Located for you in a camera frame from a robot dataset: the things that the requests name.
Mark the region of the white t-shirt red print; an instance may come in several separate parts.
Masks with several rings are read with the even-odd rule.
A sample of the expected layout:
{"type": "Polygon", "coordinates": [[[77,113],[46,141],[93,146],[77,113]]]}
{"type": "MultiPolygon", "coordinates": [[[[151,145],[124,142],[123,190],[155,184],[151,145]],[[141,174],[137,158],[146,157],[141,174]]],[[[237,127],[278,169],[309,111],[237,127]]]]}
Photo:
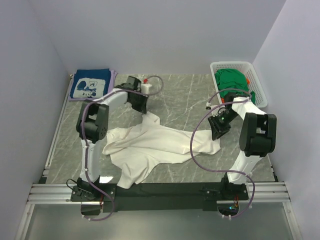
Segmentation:
{"type": "Polygon", "coordinates": [[[142,122],[129,128],[114,128],[107,132],[102,150],[121,170],[117,186],[129,189],[143,182],[159,164],[181,164],[198,154],[214,155],[220,141],[212,140],[210,130],[178,130],[160,124],[160,118],[148,112],[142,122]]]}

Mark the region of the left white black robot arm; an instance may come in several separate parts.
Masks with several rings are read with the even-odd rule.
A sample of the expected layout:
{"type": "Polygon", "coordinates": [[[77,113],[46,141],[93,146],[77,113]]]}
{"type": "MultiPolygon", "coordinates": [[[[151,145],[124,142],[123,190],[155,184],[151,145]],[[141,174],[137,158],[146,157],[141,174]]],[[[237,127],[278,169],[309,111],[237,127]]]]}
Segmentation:
{"type": "Polygon", "coordinates": [[[100,147],[107,135],[109,113],[129,103],[135,111],[146,114],[151,88],[147,79],[141,81],[129,76],[125,83],[116,86],[106,95],[84,101],[76,125],[82,146],[82,166],[76,187],[72,191],[73,196],[93,201],[102,195],[97,190],[100,185],[100,147]]]}

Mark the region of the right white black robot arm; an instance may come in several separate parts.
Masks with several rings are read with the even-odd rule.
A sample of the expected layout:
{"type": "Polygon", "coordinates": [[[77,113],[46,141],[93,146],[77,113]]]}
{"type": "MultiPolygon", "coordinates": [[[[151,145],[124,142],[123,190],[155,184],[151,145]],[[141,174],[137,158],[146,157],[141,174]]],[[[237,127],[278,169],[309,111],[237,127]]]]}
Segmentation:
{"type": "Polygon", "coordinates": [[[225,110],[208,117],[213,140],[217,140],[231,129],[231,122],[240,116],[243,120],[239,136],[240,152],[230,172],[221,179],[221,197],[245,193],[247,175],[255,165],[276,146],[277,117],[260,110],[247,96],[229,92],[224,97],[225,110]]]}

